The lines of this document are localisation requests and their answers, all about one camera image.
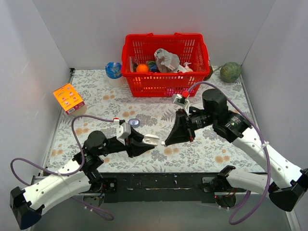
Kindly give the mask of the purple earbud charging case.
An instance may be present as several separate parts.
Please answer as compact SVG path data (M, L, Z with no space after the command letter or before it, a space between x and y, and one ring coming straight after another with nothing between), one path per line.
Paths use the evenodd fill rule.
M128 121L128 123L133 127L133 128L137 128L140 126L140 120L136 119L136 118L132 118Z

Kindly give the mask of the white earbud charging case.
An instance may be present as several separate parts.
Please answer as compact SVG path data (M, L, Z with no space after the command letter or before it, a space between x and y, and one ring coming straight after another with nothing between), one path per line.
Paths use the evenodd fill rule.
M142 143L157 146L159 144L160 138L156 135L146 134L142 139Z

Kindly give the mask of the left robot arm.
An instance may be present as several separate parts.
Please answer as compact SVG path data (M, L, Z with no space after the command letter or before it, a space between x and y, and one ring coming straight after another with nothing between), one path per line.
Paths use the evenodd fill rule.
M82 151L63 167L41 181L10 192L10 208L21 230L36 224L47 211L59 203L83 192L99 192L106 187L98 167L101 156L126 152L139 156L158 145L156 135L142 135L127 123L117 127L116 136L107 138L96 130L84 141Z

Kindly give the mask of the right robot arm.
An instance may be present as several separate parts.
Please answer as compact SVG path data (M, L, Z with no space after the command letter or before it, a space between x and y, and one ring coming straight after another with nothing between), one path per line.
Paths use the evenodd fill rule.
M162 145L192 142L195 131L208 126L244 151L267 175L243 172L234 166L224 167L211 181L204 183L209 192L226 192L240 188L267 197L281 210L291 212L308 190L308 171L292 164L274 148L261 140L257 130L242 115L228 109L227 98L217 89L202 94L203 109L187 106L182 95L173 95L173 102L182 108L176 112L175 124Z

